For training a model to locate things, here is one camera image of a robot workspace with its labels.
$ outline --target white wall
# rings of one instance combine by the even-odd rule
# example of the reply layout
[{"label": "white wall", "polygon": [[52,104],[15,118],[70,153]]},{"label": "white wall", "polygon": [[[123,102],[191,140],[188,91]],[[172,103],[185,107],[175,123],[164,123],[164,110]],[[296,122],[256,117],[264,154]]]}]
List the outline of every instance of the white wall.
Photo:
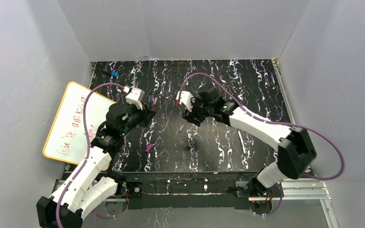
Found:
[{"label": "white wall", "polygon": [[309,0],[58,2],[89,59],[111,61],[279,57]]},{"label": "white wall", "polygon": [[[311,0],[280,58],[298,123],[313,126],[343,150],[346,169],[327,183],[340,227],[365,228],[365,0]],[[318,175],[339,168],[316,140]]]},{"label": "white wall", "polygon": [[69,81],[90,62],[57,1],[0,0],[0,228],[38,227],[64,163],[42,148]]}]

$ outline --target marker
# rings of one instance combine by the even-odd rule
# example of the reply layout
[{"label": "marker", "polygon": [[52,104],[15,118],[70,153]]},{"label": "marker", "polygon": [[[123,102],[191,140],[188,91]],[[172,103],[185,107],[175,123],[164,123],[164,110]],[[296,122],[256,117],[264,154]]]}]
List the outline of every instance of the marker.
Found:
[{"label": "marker", "polygon": [[185,127],[185,125],[183,124],[178,131],[183,132],[184,127]]},{"label": "marker", "polygon": [[153,107],[153,95],[149,94],[149,107]]},{"label": "marker", "polygon": [[113,76],[113,77],[118,77],[118,73],[115,71],[111,71],[111,70],[103,70],[103,74]]},{"label": "marker", "polygon": [[156,108],[156,103],[157,103],[157,97],[155,97],[154,101],[153,101],[153,110],[154,110],[154,108]]},{"label": "marker", "polygon": [[246,153],[246,150],[245,150],[245,147],[244,147],[243,137],[241,136],[240,131],[239,131],[239,138],[240,138],[241,147],[243,149],[243,154],[244,154],[244,156],[247,156],[247,153]]},{"label": "marker", "polygon": [[149,152],[150,152],[150,150],[152,149],[152,147],[153,147],[153,145],[152,145],[152,144],[150,144],[150,145],[147,147],[146,152],[147,152],[147,153],[149,153]]}]

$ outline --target metal frame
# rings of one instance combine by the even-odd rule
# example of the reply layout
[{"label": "metal frame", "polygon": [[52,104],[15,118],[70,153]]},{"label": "metal frame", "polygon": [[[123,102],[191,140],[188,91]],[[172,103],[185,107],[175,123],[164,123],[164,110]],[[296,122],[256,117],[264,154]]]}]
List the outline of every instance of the metal frame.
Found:
[{"label": "metal frame", "polygon": [[[278,59],[272,59],[273,68],[275,70],[276,78],[278,79],[278,83],[281,88],[281,92],[283,94],[283,100],[285,101],[286,108],[288,109],[289,118],[292,123],[296,123],[295,118],[293,116],[292,108],[290,106],[288,96],[286,94],[286,90],[283,84],[282,75],[280,74],[280,70],[278,67]],[[336,220],[334,210],[331,205],[331,197],[329,195],[327,186],[325,182],[315,180],[315,179],[306,179],[301,178],[296,181],[290,181],[289,185],[282,186],[284,188],[283,197],[284,200],[320,200],[322,210],[324,211],[325,218],[327,220],[327,224],[329,228],[339,228],[338,221]]]}]

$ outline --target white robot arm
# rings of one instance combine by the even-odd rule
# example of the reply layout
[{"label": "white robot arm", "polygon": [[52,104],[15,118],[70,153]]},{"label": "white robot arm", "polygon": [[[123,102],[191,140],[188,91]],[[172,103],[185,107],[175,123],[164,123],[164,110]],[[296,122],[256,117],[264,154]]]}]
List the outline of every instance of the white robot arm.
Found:
[{"label": "white robot arm", "polygon": [[41,197],[37,202],[38,221],[43,228],[57,228],[55,209],[65,188],[71,181],[60,203],[60,220],[65,228],[79,228],[86,216],[108,197],[120,193],[124,182],[121,175],[111,170],[94,185],[99,172],[108,165],[124,145],[124,136],[137,125],[147,126],[156,112],[142,102],[144,91],[124,87],[128,93],[128,106],[113,104],[106,114],[106,121],[99,127],[91,142],[90,155],[82,160],[70,177],[49,198]]},{"label": "white robot arm", "polygon": [[[262,169],[248,184],[246,192],[263,195],[270,187],[285,178],[297,179],[316,157],[316,152],[305,129],[268,124],[242,110],[233,100],[225,101],[215,87],[193,96],[182,91],[180,104],[185,106],[183,119],[200,126],[206,117],[244,130],[261,139],[278,152],[278,160]],[[253,116],[266,120],[253,112]]]}]

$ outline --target purple cable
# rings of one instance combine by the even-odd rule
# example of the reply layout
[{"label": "purple cable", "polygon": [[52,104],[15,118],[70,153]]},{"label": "purple cable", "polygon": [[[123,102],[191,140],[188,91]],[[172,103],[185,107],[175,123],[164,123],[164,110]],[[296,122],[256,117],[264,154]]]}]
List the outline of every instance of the purple cable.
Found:
[{"label": "purple cable", "polygon": [[279,203],[278,203],[278,205],[275,207],[275,209],[273,211],[271,211],[268,214],[265,214],[265,216],[272,215],[273,213],[275,213],[278,210],[278,208],[280,207],[280,204],[282,203],[282,199],[283,199],[283,189],[282,189],[282,186],[278,186],[278,189],[280,189]]},{"label": "purple cable", "polygon": [[344,169],[345,169],[345,159],[344,159],[344,156],[343,156],[342,152],[340,151],[340,149],[338,148],[338,146],[332,140],[328,139],[327,137],[325,137],[320,132],[318,132],[318,131],[316,131],[316,130],[314,130],[312,128],[306,127],[306,126],[302,126],[302,125],[294,124],[294,123],[292,124],[292,123],[283,123],[283,122],[281,123],[281,122],[267,121],[267,120],[264,120],[264,119],[258,118],[257,116],[252,115],[252,113],[249,112],[247,109],[245,109],[244,106],[243,106],[243,104],[237,98],[235,98],[233,96],[233,94],[231,94],[229,91],[227,91],[227,89],[224,88],[222,86],[222,84],[220,84],[215,78],[211,77],[208,74],[205,74],[205,73],[193,73],[190,76],[188,76],[186,79],[184,79],[184,81],[182,82],[181,88],[180,88],[180,92],[178,94],[177,105],[180,105],[181,92],[183,91],[186,82],[190,78],[192,78],[193,76],[195,76],[195,75],[203,75],[203,76],[206,76],[206,77],[210,78],[215,84],[217,84],[221,88],[221,90],[223,90],[225,92],[225,94],[227,94],[228,96],[230,96],[232,98],[232,100],[234,102],[236,102],[238,104],[238,106],[243,111],[246,112],[247,115],[251,116],[252,118],[254,118],[254,119],[258,120],[258,121],[261,121],[261,122],[265,122],[267,124],[278,124],[278,125],[284,125],[284,126],[289,126],[289,127],[300,127],[300,128],[309,130],[311,132],[314,132],[315,134],[317,134],[318,136],[320,136],[321,138],[323,138],[325,141],[327,141],[336,150],[336,152],[338,153],[339,158],[341,160],[341,168],[339,169],[339,172],[337,174],[331,176],[331,177],[315,177],[315,176],[312,176],[312,175],[309,175],[309,174],[304,174],[304,176],[309,177],[309,178],[313,178],[313,179],[316,179],[316,180],[320,180],[320,181],[326,181],[326,180],[328,181],[328,180],[332,180],[332,179],[335,179],[335,178],[339,177],[344,172]]},{"label": "purple cable", "polygon": [[[87,124],[86,124],[86,106],[87,106],[87,102],[90,98],[90,96],[95,92],[97,91],[98,89],[100,89],[101,87],[104,87],[104,86],[117,86],[119,87],[121,90],[124,90],[124,86],[118,84],[118,83],[104,83],[104,84],[101,84],[101,85],[98,85],[96,88],[92,89],[92,91],[90,91],[90,93],[87,95],[86,97],[86,101],[85,101],[85,105],[83,106],[83,127],[85,129],[85,135],[86,135],[86,139],[87,139],[87,144],[89,145],[90,144],[90,139],[89,139],[89,134],[88,134],[88,131],[87,131]],[[80,167],[79,170],[76,171],[75,175],[72,177],[72,180],[74,180],[78,175],[79,173],[82,171],[82,169],[84,168],[84,166],[86,165],[87,163],[87,159],[89,158],[89,155],[90,155],[90,146],[87,147],[87,153],[86,153],[86,157],[82,163],[82,166]],[[64,195],[65,195],[65,192],[68,190],[70,184],[72,182],[68,182],[68,184],[65,186],[64,190],[62,191],[61,195],[59,196],[59,199],[58,199],[58,203],[57,203],[57,207],[55,208],[55,219],[57,220],[57,224],[58,224],[58,227],[59,228],[64,228],[62,226],[62,223],[61,223],[61,218],[59,216],[59,208],[60,208],[60,205],[61,205],[61,201],[62,199],[64,198]]]},{"label": "purple cable", "polygon": [[110,215],[110,216],[100,215],[100,214],[97,214],[96,211],[94,211],[94,215],[96,215],[97,217],[99,217],[101,219],[113,219],[113,218],[117,218],[118,216],[123,215],[127,210],[128,210],[128,208],[126,208],[123,212],[119,213],[118,215]]},{"label": "purple cable", "polygon": [[95,211],[93,212],[93,215],[95,216],[95,226],[94,226],[94,228],[97,228],[97,214],[96,214]]}]

